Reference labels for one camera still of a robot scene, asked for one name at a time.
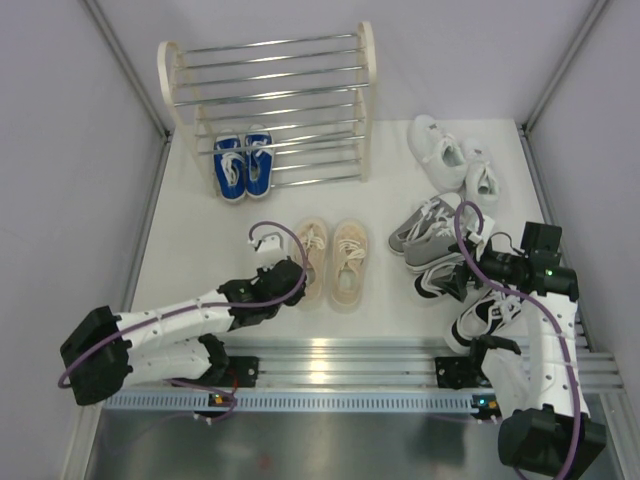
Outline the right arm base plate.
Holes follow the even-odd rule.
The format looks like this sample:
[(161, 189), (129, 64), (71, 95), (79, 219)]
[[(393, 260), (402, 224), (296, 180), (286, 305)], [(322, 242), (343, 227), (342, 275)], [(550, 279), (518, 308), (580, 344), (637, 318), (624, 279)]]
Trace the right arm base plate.
[(480, 364), (470, 357), (436, 357), (434, 362), (437, 385), (441, 389), (491, 388)]

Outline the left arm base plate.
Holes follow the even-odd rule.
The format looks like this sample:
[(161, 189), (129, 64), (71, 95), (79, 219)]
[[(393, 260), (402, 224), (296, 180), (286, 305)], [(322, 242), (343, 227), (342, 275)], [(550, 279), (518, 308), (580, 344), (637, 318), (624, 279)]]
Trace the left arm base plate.
[(194, 379), (178, 378), (178, 381), (216, 388), (253, 388), (259, 372), (256, 356), (231, 356), (226, 362), (217, 362)]

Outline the beige lace sneaker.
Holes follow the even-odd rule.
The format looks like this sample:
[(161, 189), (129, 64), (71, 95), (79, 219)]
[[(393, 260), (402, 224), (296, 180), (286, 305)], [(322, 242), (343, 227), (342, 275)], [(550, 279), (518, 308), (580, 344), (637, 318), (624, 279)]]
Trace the beige lace sneaker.
[(364, 225), (356, 219), (341, 221), (334, 230), (330, 270), (330, 300), (338, 312), (358, 308), (368, 254), (369, 239)]
[(302, 220), (294, 231), (307, 257), (305, 296), (298, 306), (301, 309), (311, 310), (320, 304), (323, 295), (329, 244), (328, 227), (322, 219), (309, 217)]

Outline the blue canvas sneaker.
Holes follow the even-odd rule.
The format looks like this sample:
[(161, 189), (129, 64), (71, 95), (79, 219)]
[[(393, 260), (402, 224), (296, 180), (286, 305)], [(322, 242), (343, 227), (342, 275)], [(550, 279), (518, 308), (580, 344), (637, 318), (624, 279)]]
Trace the blue canvas sneaker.
[(246, 190), (252, 199), (261, 199), (269, 193), (275, 156), (272, 143), (272, 136), (264, 125), (254, 124), (245, 134)]
[(246, 159), (240, 147), (240, 137), (232, 129), (223, 129), (214, 142), (213, 165), (220, 194), (231, 203), (246, 195)]

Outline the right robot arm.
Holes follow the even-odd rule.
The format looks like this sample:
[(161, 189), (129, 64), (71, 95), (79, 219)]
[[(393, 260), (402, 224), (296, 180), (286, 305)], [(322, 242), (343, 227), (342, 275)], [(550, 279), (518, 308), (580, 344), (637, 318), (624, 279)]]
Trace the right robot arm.
[(578, 479), (607, 443), (606, 428), (592, 420), (579, 382), (576, 313), (579, 283), (575, 270), (560, 264), (562, 230), (528, 222), (521, 253), (493, 249), (490, 218), (464, 230), (463, 263), (443, 289), (462, 300), (467, 283), (519, 300), (519, 320), (527, 325), (529, 359), (515, 341), (497, 332), (471, 342), (467, 372), (476, 384), (490, 385), (502, 416), (498, 454), (517, 474)]

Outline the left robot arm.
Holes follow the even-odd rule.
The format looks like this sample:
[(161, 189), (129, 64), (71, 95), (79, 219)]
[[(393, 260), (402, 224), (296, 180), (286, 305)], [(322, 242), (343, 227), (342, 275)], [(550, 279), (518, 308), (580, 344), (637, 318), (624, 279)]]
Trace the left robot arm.
[(90, 311), (60, 348), (65, 366), (58, 386), (80, 406), (122, 388), (160, 380), (215, 386), (229, 358), (220, 337), (253, 327), (305, 295), (306, 272), (285, 258), (250, 279), (229, 280), (196, 298), (141, 312)]

